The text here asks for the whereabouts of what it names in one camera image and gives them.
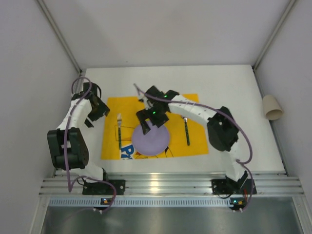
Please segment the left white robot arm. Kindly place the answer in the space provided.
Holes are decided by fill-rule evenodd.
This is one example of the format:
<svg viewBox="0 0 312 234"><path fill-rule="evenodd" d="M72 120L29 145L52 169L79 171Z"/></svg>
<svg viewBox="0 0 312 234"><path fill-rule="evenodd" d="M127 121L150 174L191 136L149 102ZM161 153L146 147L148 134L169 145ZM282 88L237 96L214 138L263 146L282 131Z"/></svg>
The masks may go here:
<svg viewBox="0 0 312 234"><path fill-rule="evenodd" d="M47 133L52 164L89 180L107 181L105 170L91 161L81 128L93 128L93 122L108 116L109 107L101 100L101 88L93 82L85 82L81 92L73 94L68 113L55 129Z"/></svg>

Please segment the yellow printed cloth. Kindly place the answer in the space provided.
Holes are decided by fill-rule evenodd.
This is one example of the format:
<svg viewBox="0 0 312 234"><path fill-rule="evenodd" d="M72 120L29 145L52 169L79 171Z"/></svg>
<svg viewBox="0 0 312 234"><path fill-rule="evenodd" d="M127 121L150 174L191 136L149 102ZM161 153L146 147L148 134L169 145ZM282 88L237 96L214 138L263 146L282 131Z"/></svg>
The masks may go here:
<svg viewBox="0 0 312 234"><path fill-rule="evenodd" d="M143 103L137 97L109 97L107 106L110 108L105 118L101 159L158 159L169 157L183 157L204 155L209 152L204 127L191 119L187 119L190 146L187 145L184 121L180 115L166 113L169 120L164 124L170 134L168 148L157 156L144 156L138 153L132 145L134 128L140 125L136 112L143 109ZM117 114L121 113L121 150L118 147Z"/></svg>

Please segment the fork with teal handle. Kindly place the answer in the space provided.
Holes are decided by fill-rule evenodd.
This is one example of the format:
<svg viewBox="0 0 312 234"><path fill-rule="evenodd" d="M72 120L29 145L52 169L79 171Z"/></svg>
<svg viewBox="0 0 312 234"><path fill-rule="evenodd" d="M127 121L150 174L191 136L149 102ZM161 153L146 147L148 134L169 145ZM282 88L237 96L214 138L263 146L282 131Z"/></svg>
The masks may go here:
<svg viewBox="0 0 312 234"><path fill-rule="evenodd" d="M121 123L122 123L122 118L121 118L121 113L117 114L117 127L118 127L118 147L121 150L122 143L121 143Z"/></svg>

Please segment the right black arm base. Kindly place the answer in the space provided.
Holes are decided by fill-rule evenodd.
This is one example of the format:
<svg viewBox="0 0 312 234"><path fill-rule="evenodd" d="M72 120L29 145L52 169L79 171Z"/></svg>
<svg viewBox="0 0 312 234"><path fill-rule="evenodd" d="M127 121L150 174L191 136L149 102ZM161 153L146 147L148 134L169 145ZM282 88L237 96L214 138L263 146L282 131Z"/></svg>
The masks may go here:
<svg viewBox="0 0 312 234"><path fill-rule="evenodd" d="M211 184L214 195L243 195L244 192L248 195L251 192L257 194L256 187L250 178L239 181L233 181L229 178L213 179Z"/></svg>

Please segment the beige paper cup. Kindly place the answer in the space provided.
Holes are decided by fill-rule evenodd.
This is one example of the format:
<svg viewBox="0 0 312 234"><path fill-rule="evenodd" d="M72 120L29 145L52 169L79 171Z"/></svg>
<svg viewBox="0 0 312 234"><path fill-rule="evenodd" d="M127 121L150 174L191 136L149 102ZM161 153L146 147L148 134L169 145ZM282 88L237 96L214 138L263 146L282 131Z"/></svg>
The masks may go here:
<svg viewBox="0 0 312 234"><path fill-rule="evenodd" d="M283 116L283 110L273 95L265 95L262 99L264 116L267 120L278 120Z"/></svg>

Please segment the lilac plate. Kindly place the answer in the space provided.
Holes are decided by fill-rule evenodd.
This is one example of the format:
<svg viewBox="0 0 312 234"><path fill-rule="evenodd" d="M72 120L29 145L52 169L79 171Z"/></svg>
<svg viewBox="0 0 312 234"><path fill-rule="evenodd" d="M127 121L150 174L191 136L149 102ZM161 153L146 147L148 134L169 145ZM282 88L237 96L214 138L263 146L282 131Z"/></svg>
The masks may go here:
<svg viewBox="0 0 312 234"><path fill-rule="evenodd" d="M134 128L132 133L132 145L134 149L144 156L157 156L163 153L169 146L170 134L165 125L159 128L147 121L150 130L143 134L141 125Z"/></svg>

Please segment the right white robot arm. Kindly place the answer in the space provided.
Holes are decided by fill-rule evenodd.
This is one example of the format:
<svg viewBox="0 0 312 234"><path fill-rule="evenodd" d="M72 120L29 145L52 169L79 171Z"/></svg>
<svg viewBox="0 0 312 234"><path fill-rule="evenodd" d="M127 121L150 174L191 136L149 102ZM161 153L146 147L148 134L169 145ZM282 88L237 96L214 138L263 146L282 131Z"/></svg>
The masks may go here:
<svg viewBox="0 0 312 234"><path fill-rule="evenodd" d="M238 135L243 135L248 146L251 146L251 143L227 107L215 109L189 100L173 90L164 93L155 86L146 92L137 87L136 91L138 100L144 104L144 109L136 113L144 135L150 131L146 120L150 120L153 126L161 127L169 120L167 113L183 116L201 124L207 129L209 144L224 154L226 186L232 191L243 187L248 177L245 165L252 158L249 157L245 162L240 160L236 153Z"/></svg>

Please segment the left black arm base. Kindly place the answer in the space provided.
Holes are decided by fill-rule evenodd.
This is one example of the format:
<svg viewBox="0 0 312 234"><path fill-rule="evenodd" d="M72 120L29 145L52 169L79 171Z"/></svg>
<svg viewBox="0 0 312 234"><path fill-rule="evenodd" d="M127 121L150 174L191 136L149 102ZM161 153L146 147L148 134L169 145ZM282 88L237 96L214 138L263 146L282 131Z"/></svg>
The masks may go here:
<svg viewBox="0 0 312 234"><path fill-rule="evenodd" d="M111 179L109 180L115 189L117 195L124 195L126 188L126 181L123 179ZM114 190L110 185L100 182L88 183L85 182L82 190L83 195L113 195Z"/></svg>

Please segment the spoon with teal handle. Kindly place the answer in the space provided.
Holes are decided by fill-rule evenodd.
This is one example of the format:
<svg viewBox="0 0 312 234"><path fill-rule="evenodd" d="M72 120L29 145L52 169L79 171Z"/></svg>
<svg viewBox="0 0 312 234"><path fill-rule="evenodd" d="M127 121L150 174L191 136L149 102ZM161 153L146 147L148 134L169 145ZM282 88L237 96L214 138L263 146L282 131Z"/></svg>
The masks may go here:
<svg viewBox="0 0 312 234"><path fill-rule="evenodd" d="M184 121L184 128L185 128L185 134L186 134L186 140L187 140L187 145L190 146L190 137L189 137L189 130L188 130L188 122L186 117L182 117Z"/></svg>

